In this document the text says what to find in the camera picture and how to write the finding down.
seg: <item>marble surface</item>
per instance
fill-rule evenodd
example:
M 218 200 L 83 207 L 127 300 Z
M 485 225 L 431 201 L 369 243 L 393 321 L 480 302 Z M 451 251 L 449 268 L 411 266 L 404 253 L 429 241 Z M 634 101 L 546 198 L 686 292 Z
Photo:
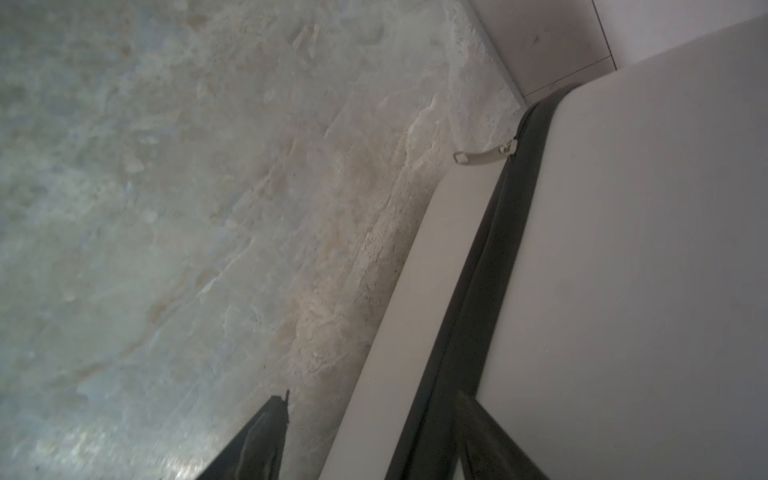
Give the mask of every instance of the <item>marble surface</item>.
M 0 5 L 0 478 L 194 478 L 291 390 L 315 478 L 454 149 L 455 0 Z

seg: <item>black pointed object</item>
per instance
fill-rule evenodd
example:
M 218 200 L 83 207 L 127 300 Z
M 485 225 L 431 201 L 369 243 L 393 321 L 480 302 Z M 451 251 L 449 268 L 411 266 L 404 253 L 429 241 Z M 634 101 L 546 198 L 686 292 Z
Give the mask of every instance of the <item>black pointed object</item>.
M 288 429 L 288 394 L 272 396 L 197 480 L 277 480 Z
M 466 480 L 547 480 L 477 400 L 459 392 L 454 412 L 456 449 Z

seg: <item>dark fabric strip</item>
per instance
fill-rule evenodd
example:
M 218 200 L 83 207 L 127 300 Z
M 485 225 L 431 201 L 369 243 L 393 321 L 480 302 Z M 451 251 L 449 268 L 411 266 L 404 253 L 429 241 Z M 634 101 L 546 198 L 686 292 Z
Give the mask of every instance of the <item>dark fabric strip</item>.
M 400 434 L 386 480 L 447 480 L 456 455 L 454 400 L 474 396 L 531 207 L 563 88 L 525 112 L 472 242 Z

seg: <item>white tile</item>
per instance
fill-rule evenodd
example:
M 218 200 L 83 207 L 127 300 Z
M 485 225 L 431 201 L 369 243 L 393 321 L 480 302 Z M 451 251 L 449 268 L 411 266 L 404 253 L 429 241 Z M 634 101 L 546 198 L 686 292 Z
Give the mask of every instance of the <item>white tile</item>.
M 768 13 L 766 0 L 594 0 L 621 68 Z
M 533 105 L 537 101 L 547 97 L 550 93 L 558 90 L 559 88 L 570 85 L 572 83 L 584 84 L 588 81 L 594 80 L 595 78 L 609 74 L 612 71 L 615 71 L 613 60 L 611 60 L 611 57 L 604 58 L 597 63 L 594 63 L 586 68 L 582 68 L 576 73 L 570 74 L 565 78 L 561 78 L 556 82 L 550 83 L 544 88 L 540 88 L 537 91 L 526 95 L 525 101 L 529 105 Z
M 591 0 L 469 0 L 523 95 L 610 53 Z

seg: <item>zipper pull tab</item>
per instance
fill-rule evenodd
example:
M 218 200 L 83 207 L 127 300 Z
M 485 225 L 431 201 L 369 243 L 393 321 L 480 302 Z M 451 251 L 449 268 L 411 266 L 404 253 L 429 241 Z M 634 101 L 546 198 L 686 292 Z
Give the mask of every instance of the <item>zipper pull tab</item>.
M 517 147 L 518 141 L 513 139 L 479 154 L 457 151 L 453 154 L 453 159 L 459 165 L 485 165 L 509 157 L 515 152 Z

